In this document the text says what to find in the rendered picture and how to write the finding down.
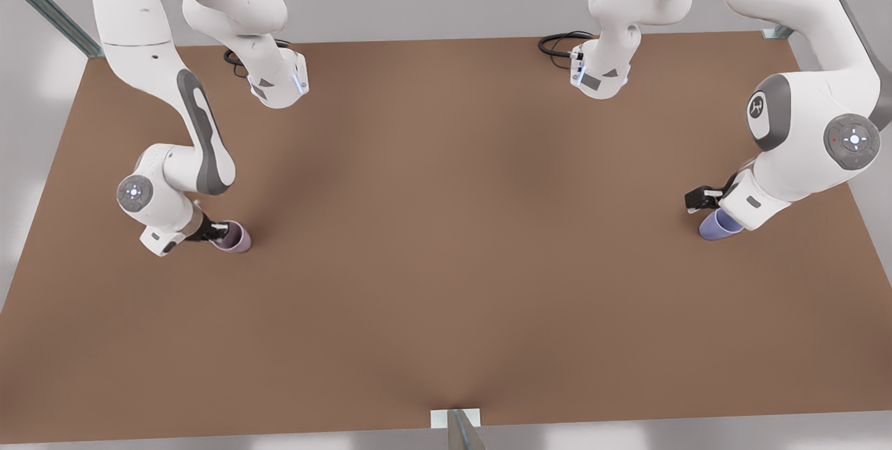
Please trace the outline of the pink cup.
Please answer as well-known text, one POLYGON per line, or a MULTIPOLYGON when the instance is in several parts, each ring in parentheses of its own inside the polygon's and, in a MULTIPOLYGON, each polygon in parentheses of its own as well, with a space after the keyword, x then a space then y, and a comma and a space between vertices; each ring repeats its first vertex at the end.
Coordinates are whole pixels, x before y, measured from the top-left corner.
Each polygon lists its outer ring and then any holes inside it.
POLYGON ((249 233, 241 224, 234 221, 211 225, 209 241, 217 249, 233 254, 245 253, 252 246, 249 233))

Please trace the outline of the purple cup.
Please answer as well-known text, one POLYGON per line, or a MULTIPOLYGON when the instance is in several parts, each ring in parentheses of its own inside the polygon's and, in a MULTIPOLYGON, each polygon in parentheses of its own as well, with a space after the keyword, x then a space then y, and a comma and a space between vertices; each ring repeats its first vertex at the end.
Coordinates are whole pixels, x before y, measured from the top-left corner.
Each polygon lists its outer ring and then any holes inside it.
POLYGON ((722 208, 717 208, 703 219, 698 228, 704 240, 722 240, 738 234, 744 227, 722 208))

